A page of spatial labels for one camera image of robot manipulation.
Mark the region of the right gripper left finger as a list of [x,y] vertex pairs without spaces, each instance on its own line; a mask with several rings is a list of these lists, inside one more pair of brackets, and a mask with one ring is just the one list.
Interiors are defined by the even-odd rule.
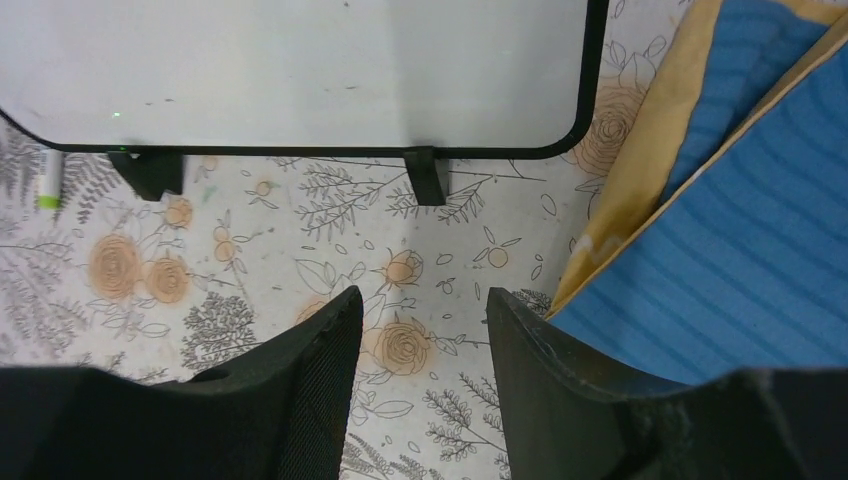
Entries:
[[1,372],[5,479],[335,479],[362,335],[349,287],[185,382],[90,367]]

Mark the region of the small whiteboard black frame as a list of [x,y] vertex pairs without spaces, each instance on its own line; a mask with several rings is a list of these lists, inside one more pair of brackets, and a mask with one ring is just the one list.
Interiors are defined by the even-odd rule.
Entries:
[[143,199],[189,155],[546,159],[594,111],[604,1],[5,1],[1,114]]

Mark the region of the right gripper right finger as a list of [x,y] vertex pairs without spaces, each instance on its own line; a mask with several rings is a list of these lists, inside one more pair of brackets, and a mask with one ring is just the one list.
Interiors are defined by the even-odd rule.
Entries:
[[516,479],[843,479],[847,373],[744,369],[687,386],[631,368],[493,288],[486,315]]

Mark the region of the green capped marker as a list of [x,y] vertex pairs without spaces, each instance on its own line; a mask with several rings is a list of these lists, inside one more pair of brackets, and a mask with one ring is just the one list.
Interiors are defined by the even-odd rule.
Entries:
[[45,149],[41,153],[37,206],[42,210],[57,210],[61,204],[63,183],[63,153]]

